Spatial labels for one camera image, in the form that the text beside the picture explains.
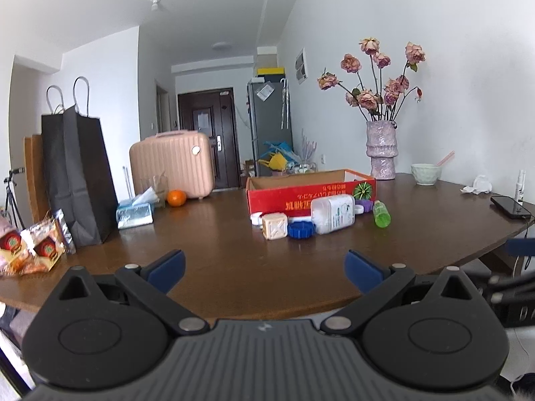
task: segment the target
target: tissue box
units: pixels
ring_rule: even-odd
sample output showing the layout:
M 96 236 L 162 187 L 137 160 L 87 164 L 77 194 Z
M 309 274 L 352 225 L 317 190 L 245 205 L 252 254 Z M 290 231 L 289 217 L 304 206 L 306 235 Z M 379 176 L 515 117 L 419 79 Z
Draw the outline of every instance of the tissue box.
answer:
M 152 223 L 152 204 L 139 204 L 132 206 L 132 200 L 125 200 L 119 204 L 115 213 L 117 228 L 126 229 Z

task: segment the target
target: watermelon image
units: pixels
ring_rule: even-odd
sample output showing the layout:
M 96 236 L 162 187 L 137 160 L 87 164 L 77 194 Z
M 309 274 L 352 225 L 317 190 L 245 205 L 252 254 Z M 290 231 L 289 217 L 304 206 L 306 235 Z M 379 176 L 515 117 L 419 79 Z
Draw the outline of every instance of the watermelon image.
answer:
M 371 199 L 373 193 L 373 187 L 368 182 L 361 182 L 353 190 L 353 197 L 355 199 L 366 199 L 367 201 Z

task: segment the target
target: tripod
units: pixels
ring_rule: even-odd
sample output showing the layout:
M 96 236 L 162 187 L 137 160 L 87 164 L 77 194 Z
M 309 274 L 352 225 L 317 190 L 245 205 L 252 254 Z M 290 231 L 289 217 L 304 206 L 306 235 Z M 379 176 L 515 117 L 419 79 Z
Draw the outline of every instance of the tripod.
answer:
M 22 222 L 22 217 L 20 216 L 19 207 L 17 206 L 17 201 L 15 200 L 15 195 L 13 194 L 13 191 L 11 190 L 11 184 L 13 184 L 13 187 L 17 186 L 17 183 L 13 180 L 13 175 L 17 175 L 19 173 L 24 173 L 24 167 L 19 167 L 18 169 L 13 169 L 9 171 L 9 176 L 4 179 L 4 184 L 6 184 L 5 187 L 5 212 L 6 214 L 9 214 L 9 208 L 11 206 L 11 211 L 13 213 L 13 226 L 15 226 L 17 229 L 19 228 L 18 221 L 20 223 L 20 228 L 25 229 L 24 223 Z

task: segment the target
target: smartphone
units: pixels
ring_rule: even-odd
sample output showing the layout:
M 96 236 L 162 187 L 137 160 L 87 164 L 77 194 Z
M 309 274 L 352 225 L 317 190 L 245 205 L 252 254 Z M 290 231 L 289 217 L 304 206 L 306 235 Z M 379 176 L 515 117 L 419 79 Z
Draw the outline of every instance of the smartphone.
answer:
M 491 197 L 491 202 L 507 217 L 512 219 L 529 219 L 531 217 L 530 212 L 512 197 L 493 196 Z

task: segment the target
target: glass cup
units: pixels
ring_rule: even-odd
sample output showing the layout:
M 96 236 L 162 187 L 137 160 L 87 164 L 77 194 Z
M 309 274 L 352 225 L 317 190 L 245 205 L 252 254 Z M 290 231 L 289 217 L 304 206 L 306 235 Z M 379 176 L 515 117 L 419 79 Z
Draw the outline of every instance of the glass cup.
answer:
M 149 187 L 154 189 L 154 192 L 160 199 L 159 202 L 154 204 L 156 208 L 165 208 L 165 199 L 169 192 L 169 183 L 165 175 L 152 176 L 150 178 L 141 179 L 141 191 L 148 190 Z

